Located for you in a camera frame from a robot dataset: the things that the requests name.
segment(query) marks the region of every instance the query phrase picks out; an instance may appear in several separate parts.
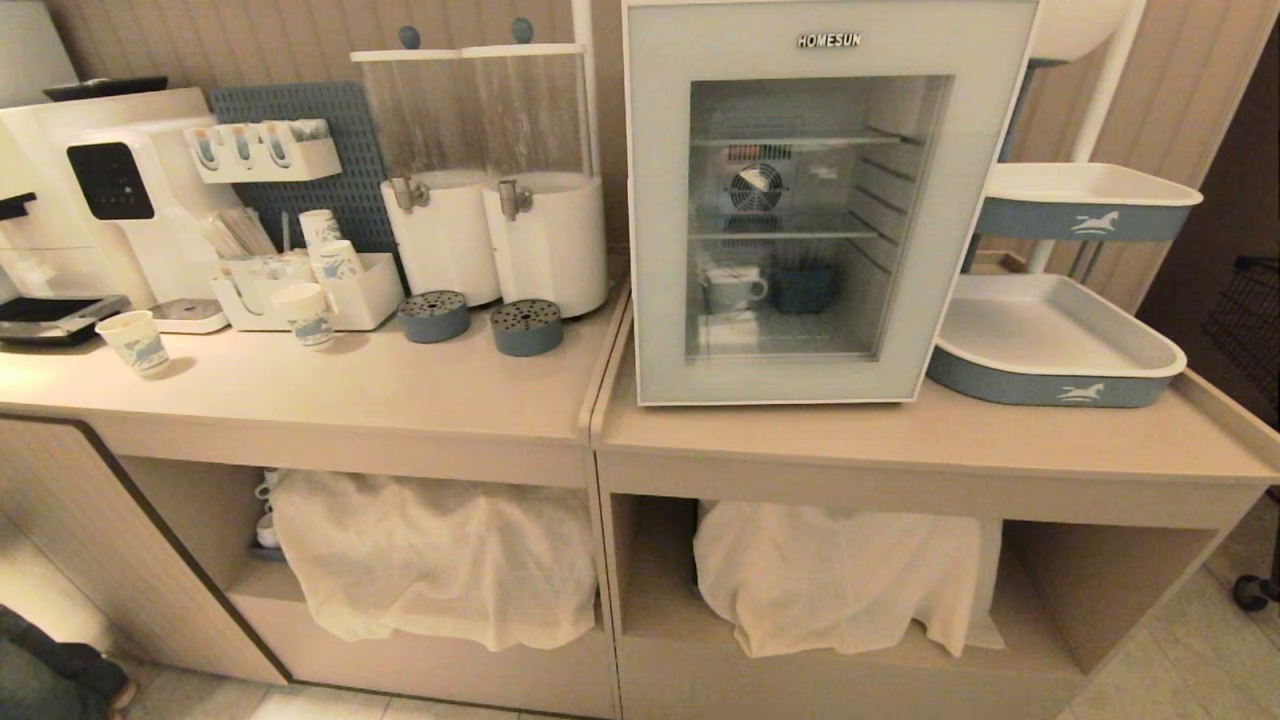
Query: mini fridge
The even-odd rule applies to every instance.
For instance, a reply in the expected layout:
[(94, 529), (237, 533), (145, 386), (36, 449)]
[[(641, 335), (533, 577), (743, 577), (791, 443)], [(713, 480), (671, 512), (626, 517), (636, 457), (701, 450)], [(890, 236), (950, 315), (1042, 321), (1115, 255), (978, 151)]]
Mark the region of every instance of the mini fridge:
[(625, 0), (641, 405), (915, 398), (1034, 0)]

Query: drink dispenser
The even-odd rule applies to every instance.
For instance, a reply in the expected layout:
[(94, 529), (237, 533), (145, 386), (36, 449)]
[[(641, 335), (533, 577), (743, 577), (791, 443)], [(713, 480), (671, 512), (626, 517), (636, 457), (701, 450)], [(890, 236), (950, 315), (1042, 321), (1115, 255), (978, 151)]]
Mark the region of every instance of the drink dispenser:
[(352, 53), (390, 179), (383, 201), (415, 293), (500, 295), (481, 187), (484, 136), (475, 85), (457, 50)]
[(591, 161), (584, 47), (468, 47), (485, 132), (502, 297), (550, 300), (566, 318), (604, 304), (604, 199)]

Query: towel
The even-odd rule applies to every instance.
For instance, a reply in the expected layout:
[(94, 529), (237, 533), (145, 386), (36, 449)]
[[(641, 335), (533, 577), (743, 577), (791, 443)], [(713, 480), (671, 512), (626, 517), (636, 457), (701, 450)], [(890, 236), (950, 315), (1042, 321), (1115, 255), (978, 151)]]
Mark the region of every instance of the towel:
[(288, 470), (271, 506), (312, 618), (346, 641), (548, 650), (595, 625), (582, 491)]
[(1001, 520), (730, 501), (700, 515), (698, 587), (750, 657), (892, 647), (913, 619), (956, 657), (1005, 647)]

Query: tile floor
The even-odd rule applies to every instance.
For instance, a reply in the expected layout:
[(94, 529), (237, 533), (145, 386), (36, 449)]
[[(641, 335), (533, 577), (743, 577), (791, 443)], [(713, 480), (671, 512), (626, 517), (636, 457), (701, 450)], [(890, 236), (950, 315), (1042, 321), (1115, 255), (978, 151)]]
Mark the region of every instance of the tile floor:
[[(1263, 574), (1280, 510), (1262, 498), (1059, 720), (1280, 720), (1280, 612), (1240, 612), (1238, 575)], [(129, 720), (531, 720), (547, 717), (314, 687), (275, 688), (128, 664)]]

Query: wire basket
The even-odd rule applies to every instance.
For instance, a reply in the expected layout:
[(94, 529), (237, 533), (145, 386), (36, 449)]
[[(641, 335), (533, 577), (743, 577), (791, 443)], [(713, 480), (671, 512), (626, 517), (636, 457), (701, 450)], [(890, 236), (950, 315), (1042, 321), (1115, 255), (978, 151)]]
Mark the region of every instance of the wire basket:
[(1204, 334), (1280, 411), (1280, 259), (1240, 255)]

